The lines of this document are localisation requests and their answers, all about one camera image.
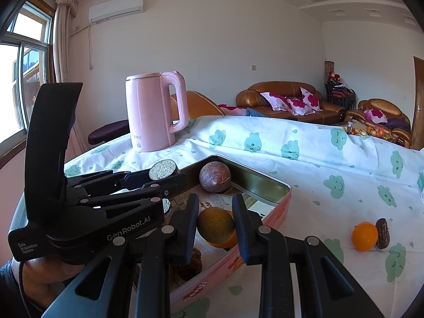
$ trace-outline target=curtain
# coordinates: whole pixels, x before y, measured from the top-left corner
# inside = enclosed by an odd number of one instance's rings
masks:
[[[57,3],[53,23],[53,62],[56,82],[68,82],[68,50],[69,34],[72,18],[77,13],[77,0],[55,0]],[[87,151],[87,147],[81,137],[78,119],[71,129],[65,161],[74,159]]]

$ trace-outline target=window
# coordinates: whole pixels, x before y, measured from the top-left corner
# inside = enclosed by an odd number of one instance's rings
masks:
[[[35,100],[48,81],[52,18],[25,3],[0,43],[0,156],[26,137]]]

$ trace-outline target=window frame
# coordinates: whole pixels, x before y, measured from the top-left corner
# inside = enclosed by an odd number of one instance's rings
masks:
[[[22,130],[19,130],[17,133],[11,135],[6,140],[0,142],[0,168],[2,168],[18,152],[24,149],[26,144],[26,136],[28,133],[29,119],[28,119],[28,113],[27,113],[25,96],[24,96],[25,81],[24,81],[24,72],[23,72],[23,60],[25,56],[25,48],[40,50],[44,52],[44,55],[42,57],[43,59],[42,75],[44,76],[44,82],[51,82],[50,78],[52,78],[51,64],[50,64],[50,47],[51,47],[50,42],[51,42],[54,15],[52,15],[51,10],[44,11],[29,1],[33,1],[33,0],[28,0],[22,8],[25,11],[28,11],[28,13],[31,13],[35,15],[37,18],[40,18],[46,22],[45,25],[43,25],[43,29],[42,29],[44,31],[45,42],[30,38],[27,36],[19,35],[10,31],[7,31],[5,36],[0,41],[1,44],[19,47],[18,56],[16,59],[16,92],[14,92],[14,94],[16,94],[16,97],[18,100],[19,106],[17,108],[19,110],[19,114],[20,114],[19,117],[22,121],[22,126],[23,126]],[[16,24],[17,17],[18,17],[18,14],[16,14],[16,16],[13,18],[8,30],[14,29],[14,25]]]

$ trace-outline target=kettle lid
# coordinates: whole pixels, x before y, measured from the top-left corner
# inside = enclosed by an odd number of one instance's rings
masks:
[[[136,79],[142,79],[142,78],[145,78],[145,77],[160,76],[160,74],[161,73],[146,73],[146,74],[131,75],[131,76],[127,76],[126,81],[136,80]]]

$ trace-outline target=kettle handle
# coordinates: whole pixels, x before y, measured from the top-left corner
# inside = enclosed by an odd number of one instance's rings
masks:
[[[162,94],[164,94],[164,89],[167,89],[169,94],[169,85],[175,86],[175,91],[177,94],[177,105],[178,105],[178,115],[180,120],[177,124],[169,126],[169,133],[175,133],[180,130],[183,130],[188,123],[188,107],[187,107],[187,95],[185,89],[185,80],[184,77],[179,72],[163,72],[161,73],[161,89]]]

